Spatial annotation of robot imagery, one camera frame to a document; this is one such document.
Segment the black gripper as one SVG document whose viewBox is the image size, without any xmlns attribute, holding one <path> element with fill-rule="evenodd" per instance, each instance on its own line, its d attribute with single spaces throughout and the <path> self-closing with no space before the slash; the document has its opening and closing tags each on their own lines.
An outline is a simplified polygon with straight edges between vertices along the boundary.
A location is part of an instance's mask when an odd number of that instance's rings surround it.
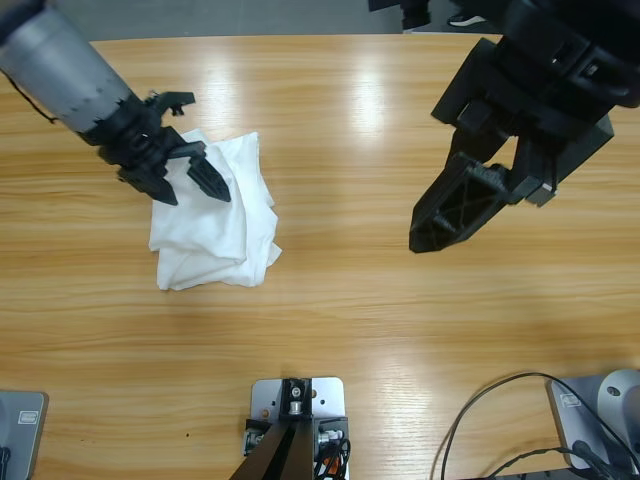
<svg viewBox="0 0 640 480">
<path fill-rule="evenodd" d="M 505 206 L 543 205 L 639 104 L 635 1 L 467 1 L 492 23 L 433 109 L 454 129 L 444 168 L 415 204 L 414 253 L 474 235 Z"/>
<path fill-rule="evenodd" d="M 167 161 L 181 153 L 189 157 L 187 175 L 210 198 L 230 203 L 224 177 L 208 162 L 204 146 L 188 143 L 171 127 L 162 125 L 166 111 L 182 116 L 183 108 L 196 102 L 192 92 L 164 92 L 142 100 L 135 94 L 116 104 L 115 112 L 80 137 L 99 148 L 99 156 L 118 165 L 119 179 L 155 201 L 176 206 L 171 184 L 164 179 Z"/>
</svg>

